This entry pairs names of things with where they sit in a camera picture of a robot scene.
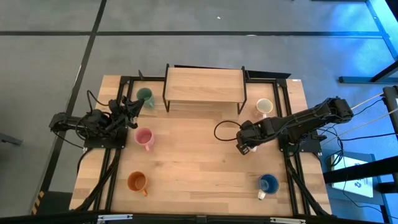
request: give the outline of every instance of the black cable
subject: black cable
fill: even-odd
[[[234,141],[234,140],[236,140],[236,138],[233,138],[233,139],[220,139],[219,137],[217,137],[217,135],[216,135],[216,130],[217,130],[218,126],[219,126],[220,124],[223,124],[223,123],[233,123],[233,124],[237,124],[240,128],[242,128],[242,126],[241,126],[239,123],[235,122],[235,121],[222,121],[222,122],[218,123],[218,124],[216,125],[216,127],[214,128],[214,137],[217,138],[217,139],[220,140],[220,141]]]
[[[81,134],[78,132],[78,130],[77,130],[77,127],[78,127],[78,125],[81,123],[81,124],[83,124],[83,126],[85,127],[85,131],[86,131],[86,135],[87,135],[87,137],[88,137],[88,131],[87,131],[87,126],[84,124],[84,123],[82,123],[82,121],[84,120],[84,119],[86,119],[87,117],[88,117],[88,115],[90,115],[91,114],[91,112],[89,112],[89,113],[87,113],[86,115],[84,115],[82,118],[80,118],[79,119],[79,121],[76,123],[76,125],[75,125],[75,132],[76,132],[76,135],[81,139],[81,140],[83,140],[83,141],[86,141],[86,138],[83,138],[82,136],[81,136]]]
[[[54,132],[54,134],[55,134],[56,136],[58,136],[60,139],[66,141],[66,142],[69,143],[69,144],[71,144],[72,146],[76,146],[76,147],[79,147],[80,149],[83,149],[83,147],[78,146],[78,145],[76,145],[76,144],[74,144],[74,143],[72,143],[72,142],[66,140],[65,138],[61,137],[59,134],[57,134],[57,133],[55,133],[55,132]]]
[[[77,174],[79,174],[79,169],[80,169],[80,163],[83,160],[83,158],[91,151],[93,148],[87,148],[87,151],[83,153],[83,155],[80,156],[79,162],[77,162]]]
[[[358,115],[358,114],[360,114],[360,113],[362,113],[363,111],[365,111],[366,109],[368,109],[369,107],[371,107],[371,106],[373,106],[373,105],[375,105],[377,102],[379,102],[379,101],[382,101],[383,99],[380,99],[380,100],[376,100],[374,103],[372,103],[371,105],[369,105],[369,106],[367,106],[367,107],[365,107],[365,108],[363,108],[363,110],[361,110],[359,113],[356,113],[356,114],[354,114],[354,116],[356,116],[356,115]]]
[[[341,141],[352,141],[352,140],[357,140],[357,139],[366,139],[366,138],[376,138],[376,137],[383,137],[383,136],[390,136],[395,133],[388,133],[388,134],[378,134],[375,136],[364,136],[364,137],[358,137],[358,138],[352,138],[352,139],[341,139]]]
[[[93,105],[91,105],[90,95],[91,95],[91,96],[94,98],[94,100],[95,100],[97,103],[99,103],[100,105],[102,105],[102,106],[109,106],[109,105],[106,105],[106,104],[104,104],[104,103],[99,102],[99,101],[97,100],[97,98],[95,98],[94,94],[93,94],[91,91],[87,90],[87,100],[88,100],[88,104],[89,104],[89,106],[90,106],[90,111],[91,111],[91,112],[93,111]]]
[[[327,130],[327,129],[325,130],[325,129],[322,129],[322,128],[317,128],[317,130],[323,131],[323,133],[329,132],[329,133],[332,133],[333,135],[337,136],[337,131],[336,131],[336,129],[335,129],[334,127],[330,127],[330,128],[333,128],[333,129],[335,130],[336,133],[333,133],[333,132],[331,132],[331,131],[329,131],[329,130]],[[341,141],[341,139],[340,139],[339,137],[337,137],[337,144],[339,145],[340,150],[334,152],[333,154],[330,154],[330,155],[327,156],[327,157],[325,158],[325,160],[324,160],[325,164],[327,164],[327,160],[328,160],[329,158],[331,158],[333,155],[337,155],[337,156],[335,157],[335,159],[331,162],[330,167],[334,167],[334,166],[336,166],[337,164],[339,164],[339,162],[341,162],[341,160],[342,160],[342,158],[343,158],[343,156],[344,156],[344,145],[343,145],[343,142]]]
[[[335,129],[335,126],[336,126],[337,124],[334,124],[332,127],[329,127],[329,128],[327,128],[327,127],[324,127],[324,128],[327,128],[326,130],[324,130],[320,135],[322,135],[323,133],[325,133],[325,132],[327,132],[327,130],[329,130],[329,129],[331,129],[331,128],[333,128],[333,129]]]
[[[102,178],[99,179],[97,185],[91,191],[89,196],[87,196],[87,198],[83,201],[83,203],[75,209],[76,211],[87,211],[89,209],[90,205],[94,202],[97,195],[101,192],[105,183],[108,181],[109,177],[113,174],[113,172],[117,172],[119,159],[120,159],[120,155],[115,154],[115,156],[113,157],[112,163],[111,163],[111,165],[109,165],[104,176],[102,176]]]
[[[294,151],[293,154],[291,154],[289,157],[295,156],[297,153],[299,153],[299,150],[300,150],[300,142],[297,143],[296,151]]]
[[[344,160],[344,158],[343,158],[343,162],[344,162],[344,168],[346,168],[346,161]],[[382,214],[382,212],[381,212],[380,210],[378,210],[377,208],[374,208],[374,207],[372,207],[372,206],[369,206],[369,205],[357,205],[349,196],[347,196],[346,193],[345,193],[345,188],[346,188],[347,180],[348,180],[348,174],[347,174],[347,178],[346,178],[346,181],[344,182],[344,187],[343,187],[343,195],[344,195],[345,197],[347,197],[351,202],[353,202],[354,205],[357,206],[358,208],[366,208],[366,207],[368,207],[368,208],[373,208],[373,209],[375,209],[376,211],[378,211],[378,212],[380,212],[380,213]],[[391,218],[395,218],[396,220],[398,220],[397,217],[393,217],[393,216],[391,216],[391,215],[387,215],[387,216],[388,216],[388,217],[391,217]]]

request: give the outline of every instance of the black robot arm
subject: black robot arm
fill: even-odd
[[[286,116],[283,118],[265,118],[256,123],[245,121],[241,130],[236,133],[238,144],[236,147],[241,154],[249,152],[262,143],[271,141],[280,135],[287,137],[289,143],[298,143],[300,138],[328,123],[345,123],[351,120],[353,112],[346,100],[328,98],[313,108]]]
[[[138,117],[143,104],[144,100],[130,101],[124,96],[122,104],[109,100],[111,113],[92,110],[81,118],[58,113],[51,120],[50,130],[57,133],[74,129],[84,140],[91,137],[112,139],[117,136],[119,128],[137,128],[133,119]]]

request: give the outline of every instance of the wooden table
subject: wooden table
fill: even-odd
[[[102,102],[115,98],[120,76],[103,78],[98,99]],[[220,121],[230,119],[239,123],[261,119],[255,113],[259,98],[275,103],[271,84],[247,83],[248,100],[240,115],[231,103],[174,103],[167,113],[162,102],[163,82],[135,81],[132,100],[140,88],[150,88],[155,96],[155,108],[143,108],[137,120],[139,127],[155,133],[153,152],[146,152],[134,142],[135,130],[129,131],[126,147],[122,150],[111,210],[130,213],[174,213],[207,215],[278,215],[291,216],[289,190],[283,155],[278,142],[270,141],[256,152],[242,156],[236,142],[221,142],[213,136]],[[287,80],[292,112],[307,109],[300,80]],[[280,89],[281,102],[284,102]],[[96,105],[98,109],[107,108]],[[270,116],[276,116],[273,110]],[[223,124],[218,129],[220,138],[233,138],[238,131],[234,124]],[[319,160],[311,153],[301,153],[305,183],[314,198],[331,213]],[[97,184],[104,150],[92,150],[81,162],[70,208],[79,206]],[[148,196],[132,192],[127,177],[135,170],[149,178]],[[257,199],[257,180],[262,174],[275,175],[279,191]],[[100,208],[104,208],[107,186]],[[296,186],[298,209],[303,213],[300,191]]]

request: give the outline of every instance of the black metal frame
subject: black metal frame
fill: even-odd
[[[382,194],[398,193],[397,188],[398,186],[395,182],[383,182],[377,186],[378,191]]]
[[[398,156],[368,162],[361,165],[329,171],[323,174],[326,184],[375,177],[398,172]]]
[[[139,71],[139,76],[138,77],[121,77],[117,99],[120,99],[121,94],[123,92],[124,85],[127,82],[129,83],[129,91],[127,93],[127,97],[129,98],[129,97],[131,97],[131,91],[132,91],[132,87],[133,87],[134,81],[163,81],[164,82],[163,102],[164,102],[164,104],[166,106],[166,110],[168,110],[170,108],[170,102],[168,101],[168,103],[166,104],[166,99],[164,98],[164,95],[165,95],[165,86],[166,86],[166,82],[167,82],[167,71],[168,71],[169,67],[170,67],[170,65],[167,64],[166,65],[166,70],[165,70],[165,77],[145,77],[141,73],[141,71]],[[194,66],[179,65],[178,67],[194,67]],[[246,95],[246,84],[247,83],[267,83],[267,84],[271,84],[273,89],[274,89],[275,107],[276,107],[278,116],[282,117],[282,107],[281,107],[280,97],[279,97],[279,87],[282,88],[282,91],[284,93],[284,101],[285,101],[285,106],[286,106],[286,110],[287,110],[286,112],[287,112],[287,114],[291,114],[292,113],[291,107],[290,107],[289,94],[288,94],[288,91],[287,91],[286,80],[285,79],[270,78],[270,77],[277,77],[280,73],[254,72],[256,74],[256,77],[255,78],[251,78],[251,76],[250,76],[251,71],[246,71],[244,69],[244,67],[242,67],[242,70],[243,70],[243,78],[244,78],[245,102],[247,100],[247,95]],[[286,75],[286,73],[282,73],[282,74],[284,74],[284,77],[286,77],[286,78],[288,78],[289,75],[290,75],[290,74]],[[279,143],[280,143],[281,147],[287,147],[287,145],[285,145],[283,141],[279,141]],[[296,161],[296,166],[298,168],[297,173],[299,174],[300,180],[304,183],[303,171],[302,171],[302,166],[301,166],[301,161],[300,161],[300,158],[299,158],[299,154],[297,154],[296,157],[298,157],[298,160]],[[284,150],[284,159],[285,159],[285,161],[287,159],[290,160],[288,150]],[[298,207],[297,207],[297,199],[295,197],[294,180],[293,180],[293,178],[290,176],[290,174],[288,172],[287,164],[286,164],[286,175],[287,175],[287,179],[288,179],[288,183],[289,183],[289,194],[290,194],[290,201],[291,201],[292,211],[293,211],[294,215],[298,215],[299,214],[299,210],[298,210]],[[106,199],[106,204],[109,205],[109,206],[107,206],[105,208],[107,211],[110,211],[111,199],[112,199],[112,194],[110,193],[110,191],[113,192],[114,181],[112,181],[112,179],[115,179],[115,178],[116,178],[116,174],[113,174],[112,177],[111,177],[111,183],[109,184],[109,192],[108,192],[108,196],[107,196],[107,199]],[[306,201],[304,196],[302,196],[302,199],[303,199],[303,206],[304,206],[305,214],[309,215],[310,214],[310,212],[309,212],[310,210],[309,210],[308,202]]]
[[[0,218],[2,223],[38,223],[38,224],[53,224],[59,223],[90,223],[99,221],[102,215],[125,215],[130,218],[131,222],[135,223],[280,223],[282,220],[299,221],[298,223],[308,224],[359,224],[365,223],[357,220],[347,220],[334,217],[322,217],[313,215],[297,215],[293,218],[286,219],[285,217],[244,217],[244,216],[222,216],[222,215],[161,215],[161,214],[143,214],[143,213],[116,213],[106,210],[85,211],[85,212],[70,212],[56,213],[50,215],[26,215],[21,217],[7,217]],[[374,222],[366,222],[367,224],[378,224]]]
[[[99,179],[104,177],[104,175],[105,175],[106,169],[108,168],[108,165],[109,165],[109,155],[110,154],[111,154],[111,149],[105,149],[104,159],[102,161],[101,173],[99,175]],[[94,200],[93,211],[100,209],[101,197],[102,197],[102,189],[100,190],[100,192],[98,193],[97,197]]]
[[[374,154],[371,154],[371,156],[372,156],[372,160],[376,161],[376,158],[374,157]],[[394,173],[392,176],[394,178],[394,182],[395,182],[395,185],[396,185],[396,183],[397,183],[397,181],[396,181],[397,180],[397,173]],[[379,182],[379,184],[382,183],[380,176],[377,176],[377,181]],[[381,197],[383,199],[384,205],[380,205],[380,210],[381,210],[381,215],[383,216],[384,223],[393,223],[392,222],[392,217],[391,217],[391,212],[390,212],[389,206],[387,204],[386,195],[384,194],[384,192],[381,192],[381,193],[382,193]]]
[[[169,112],[170,111],[170,100],[166,100],[165,98],[165,94],[166,94],[166,83],[167,83],[167,74],[169,72],[169,67],[170,65],[167,64],[166,65],[166,72],[165,72],[165,81],[164,81],[164,85],[163,85],[163,103],[164,106],[166,107],[166,111]],[[190,66],[190,65],[175,65],[175,68],[211,68],[211,67],[197,67],[197,66]],[[243,78],[243,94],[244,94],[244,100],[242,102],[242,106],[239,106],[239,103],[237,103],[238,106],[238,115],[241,114],[244,105],[246,104],[246,101],[248,100],[248,96],[246,93],[246,71],[244,69],[244,66],[242,66],[242,78]],[[142,75],[142,73],[139,71],[139,75],[140,77],[143,79],[144,76]]]

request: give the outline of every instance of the floor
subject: floor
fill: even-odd
[[[91,31],[101,0],[2,0],[2,30]],[[371,0],[394,47],[398,23],[383,0]],[[363,2],[310,0],[112,0],[99,30],[251,30],[251,31],[378,31]],[[0,36],[0,132],[23,139],[21,147],[0,144],[0,217],[30,213],[48,163],[54,135],[48,124],[68,102],[88,36]],[[291,73],[303,80],[308,106],[340,96],[356,105],[382,91],[385,85],[347,85],[342,75],[370,77],[394,59],[378,37],[246,37],[246,36],[135,36],[97,37],[84,74],[73,114],[88,110],[85,94],[98,93],[102,76],[162,76],[165,64],[240,68]],[[386,113],[378,103],[347,124],[342,133]],[[381,129],[392,132],[384,118],[345,135],[366,136]],[[67,139],[82,142],[68,133]],[[324,146],[338,149],[335,142]],[[351,141],[347,151],[373,153],[376,159],[396,156],[397,139]],[[64,144],[50,190],[73,190],[81,150]],[[382,177],[392,180],[391,176]],[[398,196],[387,196],[398,216]],[[370,208],[359,209],[332,200],[333,213],[342,218],[381,222]]]

